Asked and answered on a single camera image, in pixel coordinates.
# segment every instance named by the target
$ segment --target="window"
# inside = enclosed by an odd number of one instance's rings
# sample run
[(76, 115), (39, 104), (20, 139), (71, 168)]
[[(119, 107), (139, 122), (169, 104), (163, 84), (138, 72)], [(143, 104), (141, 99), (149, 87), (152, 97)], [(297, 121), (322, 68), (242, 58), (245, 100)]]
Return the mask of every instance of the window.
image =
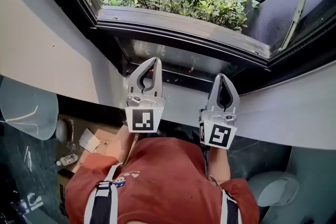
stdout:
[[(336, 59), (328, 41), (336, 30), (336, 0), (308, 0), (310, 10), (281, 51), (286, 27), (305, 0), (290, 5), (290, 0), (55, 1), (123, 76), (159, 56), (165, 82), (208, 92), (214, 76), (223, 72), (242, 94)], [(260, 23), (265, 14), (268, 20)], [(276, 19), (285, 23), (269, 21)], [(269, 38), (278, 29), (276, 39)]]

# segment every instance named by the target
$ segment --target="black and white strap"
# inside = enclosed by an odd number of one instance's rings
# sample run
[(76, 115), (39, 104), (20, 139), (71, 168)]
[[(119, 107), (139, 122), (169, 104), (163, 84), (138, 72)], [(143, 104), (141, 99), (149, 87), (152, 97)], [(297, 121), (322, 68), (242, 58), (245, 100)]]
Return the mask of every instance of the black and white strap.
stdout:
[[(105, 180), (100, 182), (91, 192), (85, 208), (84, 224), (117, 224), (118, 192), (112, 178), (119, 165), (121, 163), (113, 165)], [(220, 224), (242, 224), (237, 202), (225, 190), (222, 190), (222, 213), (220, 216)]]

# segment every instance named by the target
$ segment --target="red sleeve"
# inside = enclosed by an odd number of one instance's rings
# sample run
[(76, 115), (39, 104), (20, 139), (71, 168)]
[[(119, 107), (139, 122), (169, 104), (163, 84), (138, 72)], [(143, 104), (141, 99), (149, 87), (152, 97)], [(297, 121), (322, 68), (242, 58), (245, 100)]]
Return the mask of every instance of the red sleeve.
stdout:
[(259, 208), (246, 180), (240, 178), (231, 179), (221, 183), (220, 186), (229, 192), (237, 202), (243, 224), (259, 223)]
[(65, 190), (65, 207), (70, 224), (83, 223), (90, 193), (117, 162), (116, 158), (99, 153), (92, 153), (85, 159)]

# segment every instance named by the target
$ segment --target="forearm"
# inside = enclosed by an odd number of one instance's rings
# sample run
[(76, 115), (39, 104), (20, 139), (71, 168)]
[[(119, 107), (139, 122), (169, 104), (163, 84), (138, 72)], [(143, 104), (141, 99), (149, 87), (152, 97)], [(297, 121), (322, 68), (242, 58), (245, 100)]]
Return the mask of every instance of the forearm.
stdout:
[(132, 147), (134, 136), (135, 134), (130, 133), (126, 125), (121, 126), (115, 138), (107, 147), (106, 155), (115, 157), (121, 163), (125, 162)]
[(230, 180), (230, 167), (226, 150), (218, 147), (211, 147), (208, 158), (208, 178), (213, 176), (218, 183)]

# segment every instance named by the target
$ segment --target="person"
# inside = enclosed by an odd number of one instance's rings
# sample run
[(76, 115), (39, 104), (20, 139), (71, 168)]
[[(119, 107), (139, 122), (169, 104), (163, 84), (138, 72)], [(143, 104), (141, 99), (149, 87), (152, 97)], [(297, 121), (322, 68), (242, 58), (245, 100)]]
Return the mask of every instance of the person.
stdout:
[[(123, 125), (106, 155), (91, 153), (82, 163), (66, 187), (70, 224), (84, 223), (90, 194), (113, 165), (124, 162), (112, 181), (118, 192), (118, 223), (258, 223), (258, 206), (247, 182), (230, 178), (226, 150), (211, 147), (206, 175), (201, 147), (187, 138), (147, 137), (130, 153), (133, 140)], [(222, 200), (224, 195), (230, 203)]]

